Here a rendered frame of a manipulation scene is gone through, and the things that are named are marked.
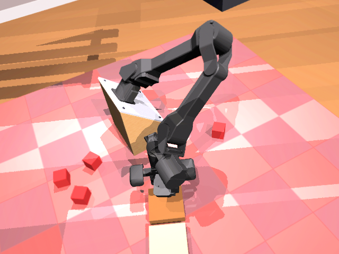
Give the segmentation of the red cube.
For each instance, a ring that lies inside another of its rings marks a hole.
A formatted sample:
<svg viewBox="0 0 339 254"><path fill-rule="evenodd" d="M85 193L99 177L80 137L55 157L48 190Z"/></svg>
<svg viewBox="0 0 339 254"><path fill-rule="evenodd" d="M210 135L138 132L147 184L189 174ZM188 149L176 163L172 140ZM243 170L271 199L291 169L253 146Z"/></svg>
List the red cube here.
<svg viewBox="0 0 339 254"><path fill-rule="evenodd" d="M57 188L70 185L70 174L66 168L53 172L53 182Z"/></svg>
<svg viewBox="0 0 339 254"><path fill-rule="evenodd" d="M102 160L99 155L90 151L83 159L83 162L86 167L90 168L93 171L96 171L101 165Z"/></svg>
<svg viewBox="0 0 339 254"><path fill-rule="evenodd" d="M70 199L74 202L74 204L88 205L91 194L92 193L88 187L75 186Z"/></svg>
<svg viewBox="0 0 339 254"><path fill-rule="evenodd" d="M224 139L225 127L225 123L214 122L212 128L212 138Z"/></svg>

